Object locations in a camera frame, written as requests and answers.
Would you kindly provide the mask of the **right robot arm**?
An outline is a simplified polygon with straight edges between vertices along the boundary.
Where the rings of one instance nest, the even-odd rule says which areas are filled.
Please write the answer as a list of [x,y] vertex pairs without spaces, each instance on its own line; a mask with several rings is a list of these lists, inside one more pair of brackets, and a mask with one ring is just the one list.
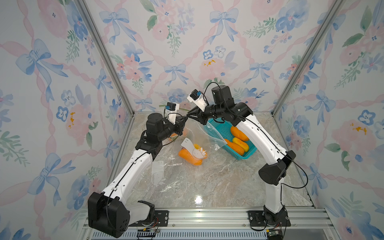
[[246,103],[235,103],[228,86],[218,85],[212,88],[212,94],[215,103],[209,105],[204,93],[193,90],[187,99],[195,104],[195,107],[188,112],[188,117],[202,125],[206,125],[209,119],[221,118],[237,127],[250,139],[266,161],[259,170],[259,176],[266,188],[264,204],[266,225],[287,226],[289,216],[282,203],[282,188],[287,169],[294,163],[296,154],[287,151],[271,137]]

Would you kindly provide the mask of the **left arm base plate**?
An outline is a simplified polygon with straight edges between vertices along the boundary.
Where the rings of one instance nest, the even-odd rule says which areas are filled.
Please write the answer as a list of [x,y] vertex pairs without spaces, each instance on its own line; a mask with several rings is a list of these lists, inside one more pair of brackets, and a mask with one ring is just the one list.
[[132,224],[129,224],[129,227],[167,227],[169,220],[169,211],[167,210],[155,210],[153,213],[150,213],[149,216],[142,221],[138,221]]

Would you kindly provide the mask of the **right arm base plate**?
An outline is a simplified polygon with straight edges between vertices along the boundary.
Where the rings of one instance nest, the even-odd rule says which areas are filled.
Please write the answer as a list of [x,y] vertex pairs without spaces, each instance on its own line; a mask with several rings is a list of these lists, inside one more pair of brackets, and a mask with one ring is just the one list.
[[285,209],[277,214],[267,211],[247,211],[248,219],[252,227],[290,227],[291,221]]

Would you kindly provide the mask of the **small yellow mango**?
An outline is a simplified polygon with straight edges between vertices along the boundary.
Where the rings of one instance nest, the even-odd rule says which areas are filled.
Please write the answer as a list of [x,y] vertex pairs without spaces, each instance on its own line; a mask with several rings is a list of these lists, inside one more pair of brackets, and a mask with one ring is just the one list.
[[205,159],[207,152],[198,144],[194,144],[193,156],[195,159]]

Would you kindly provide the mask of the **orange mango basket back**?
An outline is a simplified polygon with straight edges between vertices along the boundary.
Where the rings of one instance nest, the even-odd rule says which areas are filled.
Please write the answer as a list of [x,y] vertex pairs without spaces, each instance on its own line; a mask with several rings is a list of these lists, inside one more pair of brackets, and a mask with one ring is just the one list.
[[235,138],[238,138],[239,140],[243,141],[243,142],[247,142],[249,141],[250,139],[242,132],[240,131],[237,127],[231,127],[230,129],[231,131],[231,134],[235,137]]

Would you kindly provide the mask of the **aluminium frame rail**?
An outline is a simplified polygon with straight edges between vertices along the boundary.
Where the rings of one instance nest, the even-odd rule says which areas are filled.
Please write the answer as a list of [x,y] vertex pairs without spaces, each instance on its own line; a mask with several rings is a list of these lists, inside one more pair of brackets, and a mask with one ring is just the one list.
[[[278,227],[282,240],[339,240],[325,209],[287,207],[290,226]],[[155,240],[268,240],[264,227],[252,227],[246,208],[168,209],[167,226]]]

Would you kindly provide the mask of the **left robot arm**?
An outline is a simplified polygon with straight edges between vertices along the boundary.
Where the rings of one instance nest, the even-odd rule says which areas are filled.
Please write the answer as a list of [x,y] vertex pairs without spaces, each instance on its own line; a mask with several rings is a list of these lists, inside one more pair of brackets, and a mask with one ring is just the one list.
[[163,142],[173,134],[181,136],[187,120],[187,116],[179,113],[148,116],[146,129],[128,163],[101,193],[93,192],[88,199],[88,221],[92,229],[119,238],[132,224],[155,222],[154,204],[146,201],[125,204],[141,174],[160,153]]

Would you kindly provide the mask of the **yellow mango basket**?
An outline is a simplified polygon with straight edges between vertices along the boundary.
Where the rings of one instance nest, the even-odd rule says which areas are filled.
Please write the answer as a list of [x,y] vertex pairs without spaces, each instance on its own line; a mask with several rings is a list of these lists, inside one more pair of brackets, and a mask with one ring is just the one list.
[[234,137],[233,138],[233,143],[237,144],[238,146],[240,146],[244,150],[244,152],[248,152],[249,149],[250,149],[249,145],[246,142],[244,142],[241,139],[239,139],[239,138]]

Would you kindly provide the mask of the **teal plastic basket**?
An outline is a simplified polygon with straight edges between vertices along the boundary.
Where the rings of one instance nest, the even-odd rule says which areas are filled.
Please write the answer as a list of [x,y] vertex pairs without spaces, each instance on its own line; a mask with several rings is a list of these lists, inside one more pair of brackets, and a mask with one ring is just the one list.
[[209,120],[203,130],[237,160],[249,159],[257,150],[250,139],[230,122]]

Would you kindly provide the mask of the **long orange mango front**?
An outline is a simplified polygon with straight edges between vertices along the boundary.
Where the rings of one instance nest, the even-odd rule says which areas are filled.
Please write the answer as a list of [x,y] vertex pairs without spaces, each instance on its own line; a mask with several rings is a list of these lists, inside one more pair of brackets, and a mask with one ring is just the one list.
[[225,139],[225,141],[227,143],[227,146],[231,148],[233,151],[235,151],[237,154],[239,154],[240,156],[244,155],[245,150],[241,146],[239,146],[238,144],[232,143],[227,139]]

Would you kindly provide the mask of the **clear plastic bag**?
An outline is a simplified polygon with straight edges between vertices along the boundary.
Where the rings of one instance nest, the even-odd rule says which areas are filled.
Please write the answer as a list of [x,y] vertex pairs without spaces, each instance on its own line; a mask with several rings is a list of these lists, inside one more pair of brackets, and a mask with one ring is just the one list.
[[206,152],[207,157],[203,161],[214,155],[214,152],[221,149],[213,137],[210,137],[204,130],[203,126],[197,121],[188,120],[183,131],[183,135],[177,140],[176,153],[181,149],[188,150],[193,155],[194,144],[200,145]]
[[151,194],[178,194],[186,190],[187,172],[186,161],[175,159],[156,159],[150,170],[149,183],[146,192]]

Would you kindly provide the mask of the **clear zip-top bag green print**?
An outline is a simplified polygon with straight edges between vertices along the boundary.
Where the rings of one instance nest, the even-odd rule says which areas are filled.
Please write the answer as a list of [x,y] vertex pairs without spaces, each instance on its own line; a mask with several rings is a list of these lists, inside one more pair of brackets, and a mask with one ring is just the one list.
[[170,122],[171,133],[169,135],[170,140],[175,140],[177,137],[173,138],[173,135],[182,136],[186,122],[189,119],[188,115],[181,115],[179,113],[169,113],[167,114],[168,121]]

